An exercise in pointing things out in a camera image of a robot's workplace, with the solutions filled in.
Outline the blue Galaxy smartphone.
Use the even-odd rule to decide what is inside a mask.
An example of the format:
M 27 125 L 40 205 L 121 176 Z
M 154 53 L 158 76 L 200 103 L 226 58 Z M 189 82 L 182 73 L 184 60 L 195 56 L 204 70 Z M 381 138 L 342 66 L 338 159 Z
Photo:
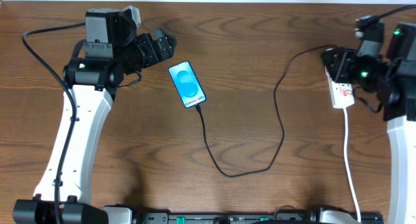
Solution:
M 170 67 L 168 72 L 185 108 L 206 101 L 205 92 L 189 61 Z

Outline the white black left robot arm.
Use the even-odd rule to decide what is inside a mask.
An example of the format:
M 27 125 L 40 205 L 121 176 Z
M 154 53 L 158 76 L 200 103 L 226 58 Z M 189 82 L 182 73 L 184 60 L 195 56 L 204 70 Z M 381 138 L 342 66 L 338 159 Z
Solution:
M 124 77 L 172 58 L 176 48 L 176 39 L 160 28 L 139 34 L 140 24 L 133 6 L 87 10 L 86 37 L 56 77 L 64 107 L 53 151 L 32 199 L 16 201 L 16 223 L 140 222 L 129 206 L 90 203 L 100 134 Z

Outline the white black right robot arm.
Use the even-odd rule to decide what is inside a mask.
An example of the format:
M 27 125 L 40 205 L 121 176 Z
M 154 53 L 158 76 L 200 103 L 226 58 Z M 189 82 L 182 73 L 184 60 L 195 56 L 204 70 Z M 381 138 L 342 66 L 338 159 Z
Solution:
M 387 123 L 391 147 L 388 223 L 415 222 L 415 25 L 398 23 L 382 60 L 384 24 L 356 21 L 356 49 L 338 47 L 321 54 L 330 81 L 375 93 Z

